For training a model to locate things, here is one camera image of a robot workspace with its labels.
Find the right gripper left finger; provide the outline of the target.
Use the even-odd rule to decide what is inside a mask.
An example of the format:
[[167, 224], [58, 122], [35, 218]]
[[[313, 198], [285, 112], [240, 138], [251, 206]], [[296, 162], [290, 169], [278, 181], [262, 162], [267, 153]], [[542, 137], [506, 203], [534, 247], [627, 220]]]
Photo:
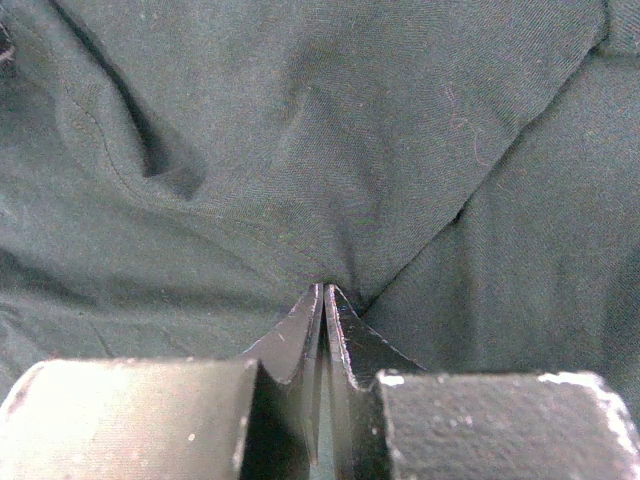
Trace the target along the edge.
[[309, 464], [318, 464], [322, 383], [324, 286], [313, 284], [289, 313], [242, 352], [255, 359], [283, 392], [281, 412], [305, 447]]

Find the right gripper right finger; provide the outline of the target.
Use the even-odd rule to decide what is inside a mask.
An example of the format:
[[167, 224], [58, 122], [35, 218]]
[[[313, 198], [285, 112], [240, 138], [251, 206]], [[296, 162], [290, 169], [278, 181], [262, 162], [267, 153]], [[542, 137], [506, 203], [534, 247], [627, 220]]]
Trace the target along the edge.
[[376, 375], [424, 369], [359, 318], [338, 286], [324, 286], [334, 472], [337, 479], [388, 479], [383, 402]]

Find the black t shirt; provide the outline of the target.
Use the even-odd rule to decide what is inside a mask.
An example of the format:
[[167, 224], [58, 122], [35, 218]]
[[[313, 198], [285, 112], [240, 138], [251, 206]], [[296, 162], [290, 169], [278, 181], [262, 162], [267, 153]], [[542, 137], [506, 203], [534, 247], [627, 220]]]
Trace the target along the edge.
[[231, 357], [313, 283], [639, 410], [635, 1], [5, 1], [1, 388]]

